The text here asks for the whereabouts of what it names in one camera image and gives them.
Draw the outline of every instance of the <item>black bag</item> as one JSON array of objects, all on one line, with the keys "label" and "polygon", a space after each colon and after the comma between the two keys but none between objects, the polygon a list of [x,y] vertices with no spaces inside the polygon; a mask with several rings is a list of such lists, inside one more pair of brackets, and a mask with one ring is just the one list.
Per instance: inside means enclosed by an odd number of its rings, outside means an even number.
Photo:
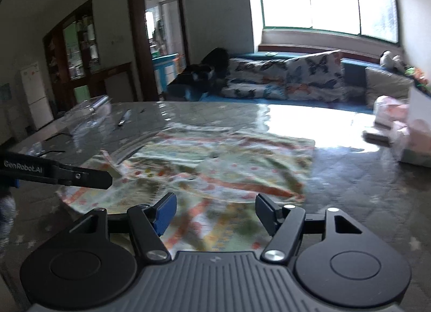
[{"label": "black bag", "polygon": [[214,70],[209,65],[192,64],[178,74],[170,85],[188,85],[204,93],[210,90],[213,76]]},{"label": "black bag", "polygon": [[224,48],[217,47],[208,53],[201,62],[214,68],[218,78],[226,77],[229,66],[229,54]]}]

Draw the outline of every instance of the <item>blue sofa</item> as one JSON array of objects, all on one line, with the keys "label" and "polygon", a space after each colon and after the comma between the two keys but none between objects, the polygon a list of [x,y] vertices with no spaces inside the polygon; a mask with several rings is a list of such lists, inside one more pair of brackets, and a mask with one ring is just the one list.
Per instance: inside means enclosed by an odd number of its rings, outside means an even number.
[{"label": "blue sofa", "polygon": [[[250,60],[270,60],[270,59],[291,59],[305,55],[304,53],[278,53],[277,55],[267,55],[266,52],[245,53],[245,54],[232,54],[231,58],[244,58]],[[282,104],[282,105],[295,105],[295,106],[313,106],[320,108],[332,108],[338,110],[347,110],[358,113],[370,113],[371,109],[366,106],[365,91],[367,87],[366,81],[366,67],[381,68],[377,64],[362,62],[353,59],[342,59],[344,67],[344,82],[347,87],[355,87],[363,93],[351,97],[349,101],[343,103],[327,103],[321,101],[293,101],[293,100],[269,100],[264,98],[254,99],[241,99],[241,98],[227,98],[217,95],[193,94],[193,92],[186,92],[185,97],[187,100],[202,101],[202,102],[242,102],[242,103],[263,103],[263,104]]]}]

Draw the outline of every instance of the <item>floral tablecloth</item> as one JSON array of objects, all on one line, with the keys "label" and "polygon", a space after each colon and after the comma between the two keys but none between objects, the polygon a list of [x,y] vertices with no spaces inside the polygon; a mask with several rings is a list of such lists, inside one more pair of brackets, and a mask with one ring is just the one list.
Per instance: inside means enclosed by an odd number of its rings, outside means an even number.
[{"label": "floral tablecloth", "polygon": [[281,204],[301,204],[314,141],[229,128],[171,124],[120,164],[104,151],[83,166],[107,170],[107,191],[62,187],[77,213],[94,207],[122,213],[177,195],[177,212],[162,236],[177,250],[259,251],[270,237],[254,211],[258,193]]}]

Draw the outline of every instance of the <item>blue gripper pad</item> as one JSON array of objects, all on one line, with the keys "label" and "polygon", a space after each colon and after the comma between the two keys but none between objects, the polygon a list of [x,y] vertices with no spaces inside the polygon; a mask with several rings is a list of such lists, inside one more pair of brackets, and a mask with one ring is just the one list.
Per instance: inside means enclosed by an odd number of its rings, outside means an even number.
[{"label": "blue gripper pad", "polygon": [[19,188],[19,180],[8,176],[0,176],[0,184],[5,187]]},{"label": "blue gripper pad", "polygon": [[156,209],[156,219],[152,223],[152,227],[160,237],[168,228],[177,212],[177,196],[173,193],[165,195],[154,205],[154,208]]}]

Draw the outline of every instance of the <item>window frame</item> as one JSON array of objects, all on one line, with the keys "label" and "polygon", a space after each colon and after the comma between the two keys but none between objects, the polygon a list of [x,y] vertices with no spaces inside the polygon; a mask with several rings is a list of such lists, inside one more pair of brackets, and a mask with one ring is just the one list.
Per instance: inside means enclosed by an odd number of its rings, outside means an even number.
[{"label": "window frame", "polygon": [[359,9],[359,34],[349,34],[349,33],[345,33],[342,31],[333,31],[333,30],[323,30],[323,29],[314,29],[313,27],[285,27],[285,26],[267,26],[265,25],[265,11],[264,11],[264,7],[263,7],[263,0],[260,0],[260,6],[262,9],[262,21],[263,21],[263,29],[284,29],[284,30],[301,30],[301,31],[306,31],[306,32],[310,32],[310,33],[316,33],[316,32],[323,32],[326,34],[333,34],[336,36],[347,36],[347,37],[359,37],[359,38],[363,38],[363,39],[368,39],[368,40],[374,40],[374,41],[378,41],[378,42],[382,42],[385,44],[390,44],[392,46],[398,46],[398,47],[402,47],[402,43],[401,43],[401,22],[400,22],[400,18],[399,18],[399,7],[398,7],[399,3],[398,0],[395,0],[395,7],[397,9],[397,42],[391,42],[388,40],[384,40],[378,37],[373,37],[373,36],[369,36],[369,35],[363,35],[362,34],[362,23],[361,23],[361,6],[359,4],[359,0],[358,0],[358,9]]}]

